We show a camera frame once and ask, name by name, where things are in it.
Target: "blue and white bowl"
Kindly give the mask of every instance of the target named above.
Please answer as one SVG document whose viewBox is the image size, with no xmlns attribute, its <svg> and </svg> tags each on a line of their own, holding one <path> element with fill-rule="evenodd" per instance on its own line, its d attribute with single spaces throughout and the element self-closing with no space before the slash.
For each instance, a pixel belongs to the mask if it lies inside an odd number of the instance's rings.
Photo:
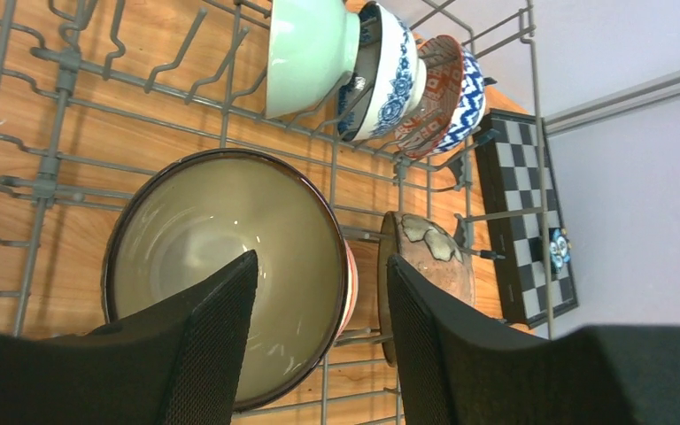
<svg viewBox="0 0 680 425">
<path fill-rule="evenodd" d="M 371 81 L 374 87 L 337 123 L 345 141 L 387 135 L 421 101 L 426 88 L 426 65 L 402 20 L 377 2 L 366 4 L 359 18 L 359 54 L 351 81 L 339 91 L 338 116 Z"/>
</svg>

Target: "wooden table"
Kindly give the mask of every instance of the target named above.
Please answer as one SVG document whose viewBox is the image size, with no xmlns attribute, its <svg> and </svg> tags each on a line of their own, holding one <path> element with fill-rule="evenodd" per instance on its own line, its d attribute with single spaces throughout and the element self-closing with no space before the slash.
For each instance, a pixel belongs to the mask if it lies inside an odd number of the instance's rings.
<svg viewBox="0 0 680 425">
<path fill-rule="evenodd" d="M 70 1 L 57 1 L 57 6 L 68 7 Z M 349 8 L 358 10 L 364 2 L 351 0 Z M 115 2 L 100 2 L 88 28 L 82 33 L 80 46 L 85 59 L 103 63 L 107 52 L 115 50 L 108 37 Z M 170 62 L 176 54 L 197 8 L 206 6 L 199 0 L 127 0 L 124 20 L 119 33 L 126 44 L 127 54 L 116 59 L 114 69 L 140 76 L 148 75 L 153 66 Z M 0 2 L 0 17 L 3 5 Z M 158 82 L 188 89 L 191 83 L 212 74 L 225 56 L 232 31 L 232 17 L 208 7 L 208 15 L 181 66 L 161 73 Z M 16 21 L 38 29 L 46 38 L 48 47 L 60 50 L 64 44 L 58 36 L 62 20 L 49 13 L 44 0 L 22 0 L 18 3 Z M 29 48 L 35 46 L 30 35 L 12 31 L 7 67 L 30 74 L 41 89 L 53 90 L 57 66 L 33 57 Z M 267 31 L 251 29 L 236 57 L 234 89 L 245 89 L 259 75 L 267 54 Z M 223 98 L 225 78 L 218 83 L 202 87 L 199 93 L 216 99 Z M 236 105 L 260 111 L 264 104 L 264 84 L 251 96 L 239 98 Z M 499 109 L 521 111 L 515 103 L 488 88 L 488 105 Z M 156 93 L 145 95 L 137 87 L 118 81 L 103 81 L 99 76 L 81 73 L 74 96 L 112 107 L 140 112 L 160 120 L 176 122 L 183 126 L 219 134 L 221 114 L 202 105 L 184 105 L 180 100 Z M 24 81 L 4 77 L 0 92 L 0 132 L 15 135 L 28 146 L 48 146 L 56 110 L 54 102 L 29 90 Z M 329 112 L 305 121 L 318 123 Z M 285 133 L 268 125 L 255 125 L 252 121 L 231 115 L 228 135 L 234 139 L 257 145 L 277 148 L 310 158 L 331 160 L 331 146 L 308 137 Z M 115 163 L 160 169 L 168 163 L 193 151 L 218 146 L 212 138 L 173 131 L 149 123 L 130 120 L 118 115 L 72 105 L 66 112 L 66 121 L 60 137 L 60 150 L 67 154 L 102 159 Z M 341 149 L 339 164 L 392 176 L 387 160 L 371 158 L 365 153 Z M 39 157 L 19 151 L 14 145 L 0 142 L 0 175 L 16 175 L 34 179 Z M 316 166 L 290 159 L 289 162 L 309 176 L 325 193 L 329 190 L 329 172 Z M 483 214 L 480 184 L 473 185 L 473 214 Z M 426 184 L 425 173 L 412 170 L 410 182 Z M 64 161 L 59 182 L 82 187 L 106 188 L 134 192 L 146 177 L 122 173 Z M 454 184 L 448 171 L 435 174 L 433 187 Z M 405 210 L 425 214 L 426 193 L 406 189 Z M 357 174 L 340 172 L 337 176 L 336 202 L 384 212 L 398 208 L 398 190 L 386 182 L 371 181 Z M 433 196 L 432 218 L 453 231 L 454 213 L 465 211 L 462 192 L 449 192 Z M 27 201 L 10 199 L 0 193 L 0 237 L 10 240 L 27 240 L 35 210 Z M 338 211 L 339 220 L 346 225 L 378 228 L 381 218 Z M 111 232 L 117 212 L 56 205 L 49 209 L 42 229 L 41 248 L 35 267 L 32 297 L 27 310 L 25 335 L 46 337 L 55 334 L 81 332 L 100 325 L 103 315 L 100 308 L 100 267 L 106 240 Z M 475 248 L 488 249 L 488 232 L 485 223 L 475 225 Z M 352 243 L 360 274 L 360 294 L 350 328 L 378 326 L 376 319 L 376 245 Z M 0 246 L 0 290 L 18 290 L 25 265 L 26 250 Z M 492 316 L 501 317 L 494 267 L 490 261 L 474 259 L 477 284 L 477 308 Z M 0 298 L 0 331 L 12 326 L 16 301 Z M 336 348 L 330 352 L 330 362 L 356 359 L 380 359 L 378 345 L 357 344 Z M 329 372 L 328 395 L 331 398 L 360 392 L 381 390 L 395 386 L 395 371 L 383 364 L 365 367 L 333 368 Z M 282 398 L 275 406 L 317 400 L 321 397 L 321 372 L 315 372 L 297 390 Z M 330 423 L 358 423 L 395 413 L 395 397 L 380 396 L 329 405 Z M 237 423 L 318 423 L 318 406 L 299 411 L 272 413 L 240 419 Z"/>
</svg>

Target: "bowl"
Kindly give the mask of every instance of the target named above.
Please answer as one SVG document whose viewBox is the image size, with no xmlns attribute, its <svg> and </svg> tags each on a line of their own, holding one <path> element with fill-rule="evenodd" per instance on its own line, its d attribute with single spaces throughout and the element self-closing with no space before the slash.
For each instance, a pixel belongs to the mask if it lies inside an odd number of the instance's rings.
<svg viewBox="0 0 680 425">
<path fill-rule="evenodd" d="M 306 177 L 256 151 L 203 151 L 173 163 L 121 213 L 102 281 L 105 318 L 115 321 L 251 249 L 259 256 L 259 283 L 237 411 L 270 403 L 301 383 L 355 304 L 349 248 Z"/>
<path fill-rule="evenodd" d="M 486 111 L 481 67 L 457 40 L 440 35 L 421 46 L 421 55 L 428 74 L 420 110 L 395 131 L 409 158 L 452 150 L 475 131 Z"/>
<path fill-rule="evenodd" d="M 345 73 L 350 78 L 359 31 L 359 16 L 346 11 L 341 0 L 273 0 L 265 116 L 304 110 L 319 103 Z"/>
<path fill-rule="evenodd" d="M 376 299 L 382 335 L 392 334 L 387 260 L 393 254 L 401 255 L 439 289 L 475 306 L 475 274 L 470 255 L 463 253 L 443 228 L 418 215 L 390 211 L 384 214 L 380 233 Z M 397 364 L 393 341 L 382 342 L 384 358 L 390 366 Z"/>
<path fill-rule="evenodd" d="M 351 81 L 338 93 L 337 114 L 352 105 L 371 81 L 375 85 L 337 123 L 345 141 L 388 134 L 421 101 L 426 88 L 426 65 L 403 21 L 377 2 L 367 3 L 359 18 L 358 59 Z"/>
</svg>

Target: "black and white checkered board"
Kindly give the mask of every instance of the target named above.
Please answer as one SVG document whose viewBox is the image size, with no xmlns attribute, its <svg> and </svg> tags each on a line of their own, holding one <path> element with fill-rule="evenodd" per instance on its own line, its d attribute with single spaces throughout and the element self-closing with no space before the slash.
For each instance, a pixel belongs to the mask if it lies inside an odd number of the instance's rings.
<svg viewBox="0 0 680 425">
<path fill-rule="evenodd" d="M 490 129 L 495 139 L 475 150 L 487 213 L 518 211 L 541 205 L 535 118 L 529 115 L 491 110 L 483 118 L 481 131 Z M 546 155 L 546 195 L 549 228 L 561 228 L 559 200 Z M 546 318 L 546 284 L 541 262 L 538 214 L 489 221 L 492 249 L 506 259 L 497 260 L 497 283 L 505 317 L 534 327 Z M 550 284 L 554 315 L 577 306 L 571 263 Z"/>
</svg>

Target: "gray wire rack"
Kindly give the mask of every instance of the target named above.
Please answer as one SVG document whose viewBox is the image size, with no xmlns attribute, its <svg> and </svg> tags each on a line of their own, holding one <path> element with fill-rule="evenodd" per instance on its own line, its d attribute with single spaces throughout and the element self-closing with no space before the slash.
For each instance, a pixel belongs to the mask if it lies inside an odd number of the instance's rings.
<svg viewBox="0 0 680 425">
<path fill-rule="evenodd" d="M 85 60 L 82 57 L 81 51 L 79 49 L 78 40 L 80 34 L 85 30 L 92 18 L 93 11 L 97 6 L 97 0 L 79 0 L 77 2 L 77 10 L 74 13 L 69 13 L 59 10 L 53 0 L 48 0 L 48 9 L 58 15 L 60 18 L 64 19 L 66 22 L 61 24 L 58 31 L 61 38 L 66 42 L 66 48 L 57 51 L 51 50 L 46 46 L 45 38 L 43 34 L 37 30 L 21 25 L 14 21 L 14 12 L 16 8 L 16 0 L 5 0 L 4 4 L 4 14 L 0 19 L 0 85 L 1 80 L 4 76 L 21 79 L 29 85 L 30 89 L 36 93 L 36 95 L 41 97 L 47 97 L 53 99 L 56 102 L 56 114 L 52 124 L 52 131 L 50 133 L 50 144 L 47 149 L 37 149 L 25 145 L 18 137 L 14 135 L 7 135 L 0 133 L 0 141 L 11 143 L 15 145 L 20 151 L 27 154 L 35 155 L 40 158 L 40 165 L 34 179 L 22 179 L 13 176 L 1 175 L 0 176 L 0 192 L 7 197 L 24 199 L 31 201 L 35 206 L 35 216 L 31 230 L 31 236 L 27 241 L 11 241 L 4 240 L 0 238 L 0 245 L 8 247 L 19 247 L 27 250 L 27 260 L 25 262 L 21 283 L 19 290 L 0 290 L 0 297 L 17 298 L 18 308 L 14 318 L 13 331 L 15 336 L 19 336 L 24 327 L 25 313 L 27 310 L 27 303 L 30 296 L 30 288 L 33 281 L 33 273 L 35 270 L 36 255 L 38 248 L 40 246 L 41 240 L 41 230 L 43 227 L 43 219 L 45 213 L 53 205 L 75 205 L 83 206 L 89 208 L 102 208 L 112 211 L 120 211 L 121 207 L 112 204 L 106 204 L 103 202 L 89 202 L 86 200 L 87 196 L 100 197 L 100 198 L 115 198 L 115 199 L 130 199 L 132 197 L 131 193 L 118 192 L 108 189 L 94 189 L 86 188 L 73 185 L 57 184 L 57 176 L 59 164 L 62 161 L 74 162 L 90 166 L 100 166 L 113 170 L 120 170 L 134 174 L 143 175 L 154 175 L 156 170 L 141 169 L 132 166 L 125 166 L 123 164 L 110 163 L 106 161 L 101 161 L 93 158 L 86 158 L 77 155 L 70 155 L 61 152 L 58 149 L 58 142 L 61 136 L 62 126 L 64 124 L 64 116 L 67 106 L 70 104 L 78 104 L 85 107 L 93 108 L 101 112 L 107 112 L 110 114 L 116 114 L 121 117 L 126 117 L 130 120 L 138 120 L 151 124 L 157 124 L 165 128 L 171 128 L 179 130 L 182 132 L 187 132 L 195 135 L 200 135 L 202 137 L 218 140 L 220 142 L 220 147 L 225 147 L 226 143 L 232 143 L 238 146 L 257 149 L 265 151 L 267 153 L 279 154 L 285 157 L 304 160 L 307 163 L 315 164 L 319 166 L 325 166 L 330 171 L 330 190 L 328 195 L 328 201 L 336 210 L 345 210 L 351 213 L 358 214 L 371 214 L 374 216 L 381 216 L 383 212 L 371 211 L 360 209 L 356 207 L 338 205 L 336 203 L 336 175 L 338 171 L 345 171 L 354 174 L 359 174 L 365 176 L 369 179 L 375 179 L 377 181 L 387 182 L 390 185 L 394 185 L 398 188 L 398 205 L 399 208 L 403 208 L 403 196 L 404 188 L 412 187 L 415 189 L 420 189 L 426 191 L 426 209 L 427 215 L 430 217 L 431 214 L 431 195 L 437 192 L 446 191 L 464 191 L 466 200 L 466 211 L 465 215 L 454 214 L 458 221 L 456 239 L 461 245 L 461 249 L 471 254 L 484 255 L 483 251 L 475 251 L 472 249 L 474 227 L 473 223 L 477 220 L 491 220 L 497 218 L 504 218 L 513 215 L 520 215 L 525 213 L 536 213 L 536 209 L 529 209 L 524 211 L 516 212 L 500 212 L 496 214 L 488 214 L 483 216 L 474 217 L 471 213 L 470 208 L 470 189 L 471 189 L 471 165 L 469 160 L 469 152 L 472 151 L 476 146 L 488 142 L 488 139 L 476 140 L 472 143 L 464 146 L 460 151 L 453 154 L 449 159 L 447 159 L 443 164 L 439 166 L 434 166 L 430 163 L 428 159 L 425 160 L 411 160 L 399 153 L 391 153 L 385 150 L 389 145 L 388 143 L 382 145 L 381 147 L 371 147 L 368 141 L 362 141 L 360 143 L 347 143 L 342 140 L 342 135 L 337 133 L 327 133 L 325 130 L 327 128 L 333 128 L 343 117 L 335 117 L 330 120 L 324 120 L 320 125 L 316 127 L 304 127 L 299 121 L 303 118 L 307 118 L 315 115 L 319 112 L 331 99 L 335 98 L 336 92 L 342 85 L 341 79 L 338 81 L 336 86 L 330 91 L 325 98 L 317 104 L 311 110 L 301 112 L 294 119 L 290 121 L 283 120 L 267 120 L 264 116 L 264 110 L 262 111 L 251 111 L 244 108 L 240 108 L 234 105 L 234 101 L 239 97 L 249 96 L 254 93 L 267 76 L 266 68 L 259 74 L 259 77 L 253 83 L 253 85 L 246 90 L 234 91 L 233 90 L 233 80 L 234 80 L 234 60 L 236 52 L 242 45 L 242 41 L 246 36 L 248 36 L 249 31 L 252 27 L 258 28 L 259 30 L 269 29 L 269 16 L 270 10 L 255 4 L 249 0 L 203 0 L 203 6 L 199 8 L 198 12 L 194 15 L 191 25 L 189 27 L 189 32 L 186 34 L 183 43 L 178 50 L 177 55 L 174 60 L 170 63 L 158 65 L 152 68 L 149 75 L 146 77 L 133 75 L 130 73 L 124 73 L 113 69 L 113 60 L 121 58 L 126 53 L 126 46 L 119 38 L 119 28 L 122 21 L 125 0 L 117 0 L 115 4 L 112 26 L 110 31 L 110 38 L 113 44 L 116 46 L 116 50 L 108 52 L 105 56 L 103 64 L 97 64 Z M 538 99 L 538 78 L 537 78 L 537 56 L 536 56 L 536 45 L 532 37 L 536 29 L 533 18 L 533 3 L 532 0 L 526 0 L 525 7 L 520 8 L 518 11 L 482 31 L 476 34 L 471 26 L 460 20 L 457 16 L 452 14 L 447 10 L 447 7 L 451 5 L 454 0 L 445 0 L 441 4 L 435 3 L 433 0 L 421 0 L 423 3 L 427 4 L 432 8 L 432 10 L 425 16 L 422 16 L 419 20 L 411 25 L 412 29 L 416 29 L 419 25 L 425 22 L 427 19 L 432 18 L 437 14 L 442 14 L 448 19 L 455 22 L 460 27 L 464 28 L 469 34 L 469 40 L 465 41 L 463 45 L 469 45 L 469 49 L 474 52 L 474 54 L 481 58 L 493 51 L 515 41 L 520 41 L 529 46 L 530 57 L 531 57 L 531 71 L 532 71 L 532 86 L 534 93 L 534 109 L 537 116 L 537 135 L 538 135 L 538 149 L 542 150 L 544 148 L 544 138 L 543 138 L 543 122 L 540 119 L 541 110 L 540 103 Z M 230 45 L 228 53 L 220 63 L 217 71 L 210 77 L 200 79 L 195 81 L 189 90 L 181 90 L 175 87 L 162 84 L 157 82 L 156 79 L 160 73 L 173 71 L 182 62 L 184 56 L 187 53 L 192 40 L 194 39 L 197 31 L 202 24 L 205 15 L 212 10 L 219 10 L 220 12 L 227 12 L 233 15 L 233 33 L 230 40 Z M 255 19 L 252 14 L 244 14 L 244 9 L 249 9 L 259 13 L 264 19 Z M 491 33 L 497 28 L 504 27 L 506 25 L 515 25 L 517 30 L 504 38 L 503 40 L 494 43 L 483 50 L 477 50 L 475 48 L 475 42 L 482 36 Z M 30 50 L 31 54 L 36 57 L 46 61 L 55 62 L 60 65 L 59 73 L 56 80 L 55 89 L 46 90 L 38 87 L 36 80 L 30 75 L 12 69 L 7 68 L 5 65 L 6 51 L 9 46 L 10 32 L 19 31 L 22 33 L 27 33 L 32 35 L 35 39 L 35 46 Z M 437 60 L 437 64 L 442 64 L 447 60 L 452 60 L 453 58 L 440 58 Z M 164 120 L 158 120 L 150 116 L 142 115 L 139 113 L 125 111 L 118 108 L 113 108 L 108 105 L 96 103 L 94 101 L 85 100 L 80 97 L 76 97 L 74 90 L 77 81 L 77 76 L 80 73 L 93 73 L 102 76 L 103 80 L 115 80 L 121 81 L 131 86 L 137 86 L 139 89 L 143 90 L 145 93 L 157 92 L 166 96 L 175 97 L 181 99 L 185 104 L 201 104 L 206 107 L 210 107 L 219 110 L 222 115 L 222 123 L 219 134 L 210 133 L 201 129 L 196 129 L 193 127 L 185 127 L 173 122 L 168 122 Z M 226 78 L 226 93 L 225 98 L 221 100 L 211 99 L 208 97 L 203 97 L 197 94 L 200 87 L 214 83 L 220 80 L 223 76 Z M 370 87 L 367 87 L 367 93 L 370 92 Z M 347 108 L 347 111 L 352 109 L 352 105 Z M 292 154 L 287 151 L 278 151 L 273 148 L 266 146 L 260 146 L 254 143 L 247 143 L 246 141 L 236 140 L 228 136 L 228 120 L 229 116 L 237 115 L 241 117 L 246 117 L 253 120 L 258 124 L 265 124 L 269 126 L 275 126 L 277 128 L 283 128 L 286 131 L 291 131 L 299 133 L 301 135 L 309 135 L 313 139 L 321 141 L 322 143 L 330 143 L 332 147 L 332 159 L 330 161 L 323 161 L 314 158 L 301 157 Z M 379 174 L 373 174 L 366 171 L 354 169 L 348 166 L 341 166 L 338 164 L 337 158 L 339 155 L 339 148 L 344 146 L 346 148 L 352 149 L 354 151 L 362 151 L 368 155 L 376 156 L 379 158 L 386 158 L 390 162 L 390 166 L 393 167 L 394 176 L 386 177 Z M 543 167 L 544 155 L 538 156 L 540 167 Z M 422 170 L 427 175 L 427 185 L 422 186 L 406 180 L 406 170 L 410 168 L 416 168 Z M 450 187 L 444 188 L 432 188 L 431 187 L 431 175 L 434 173 L 448 173 L 451 172 L 455 176 L 456 184 Z M 544 175 L 540 174 L 540 189 L 541 189 L 541 200 L 542 205 L 547 205 L 546 203 L 546 191 L 545 191 L 545 181 Z M 548 241 L 548 226 L 546 222 L 545 207 L 540 209 L 543 213 L 542 221 L 542 235 L 543 240 Z M 368 228 L 358 228 L 353 226 L 343 226 L 343 232 L 345 236 L 349 239 L 355 239 L 365 242 L 375 243 L 378 242 L 381 237 L 376 229 Z M 544 244 L 545 258 L 548 259 L 548 243 Z M 545 262 L 545 275 L 550 276 L 549 263 Z M 551 296 L 551 291 L 546 292 L 546 296 Z M 547 300 L 548 305 L 552 305 L 551 299 Z M 549 336 L 551 336 L 551 328 L 553 324 L 553 312 L 552 309 L 548 309 L 548 324 L 549 324 Z M 344 332 L 336 342 L 336 346 L 343 346 L 348 344 L 379 344 L 380 342 L 391 338 L 389 335 L 380 335 L 378 329 L 363 328 L 354 329 Z M 397 408 L 396 414 L 391 417 L 381 418 L 375 421 L 366 422 L 368 424 L 372 423 L 386 423 L 386 422 L 396 422 L 400 423 L 403 418 L 402 412 L 402 402 L 399 393 L 399 382 L 396 389 L 383 388 L 381 390 L 353 394 L 349 396 L 342 396 L 336 398 L 328 397 L 328 370 L 335 367 L 353 367 L 353 366 L 365 366 L 374 363 L 382 363 L 383 359 L 367 359 L 358 360 L 353 362 L 345 363 L 335 363 L 330 364 L 328 361 L 322 361 L 322 392 L 321 399 L 316 401 L 310 401 L 305 403 L 299 403 L 289 406 L 280 406 L 272 408 L 263 408 L 247 413 L 242 413 L 242 416 L 251 416 L 257 414 L 273 413 L 279 411 L 285 411 L 290 409 L 298 409 L 300 407 L 306 406 L 321 406 L 321 423 L 327 422 L 328 409 L 327 406 L 330 403 L 336 403 L 341 401 L 347 401 L 355 398 L 371 398 L 377 397 L 384 394 L 396 394 L 397 395 Z"/>
</svg>

